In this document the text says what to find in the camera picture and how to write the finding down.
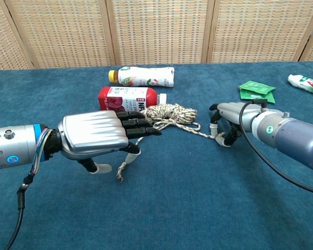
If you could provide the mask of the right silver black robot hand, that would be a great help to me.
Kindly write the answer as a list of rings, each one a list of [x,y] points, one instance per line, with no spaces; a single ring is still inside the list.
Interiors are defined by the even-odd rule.
[[[230,147],[242,135],[242,130],[239,123],[239,114],[245,103],[231,102],[213,104],[209,109],[215,113],[210,118],[210,131],[211,135],[215,136],[216,142],[224,147]],[[242,116],[242,122],[245,132],[251,132],[251,124],[255,117],[261,113],[261,107],[257,104],[248,105]],[[224,118],[226,119],[231,128],[226,136],[218,135],[218,121]]]

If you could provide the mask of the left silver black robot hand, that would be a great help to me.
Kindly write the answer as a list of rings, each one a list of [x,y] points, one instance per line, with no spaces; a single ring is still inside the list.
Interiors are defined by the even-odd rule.
[[[116,151],[138,155],[140,147],[131,139],[162,134],[139,111],[113,110],[67,115],[57,130],[62,155],[77,161],[90,174],[112,171],[111,165],[98,164],[93,157]]]

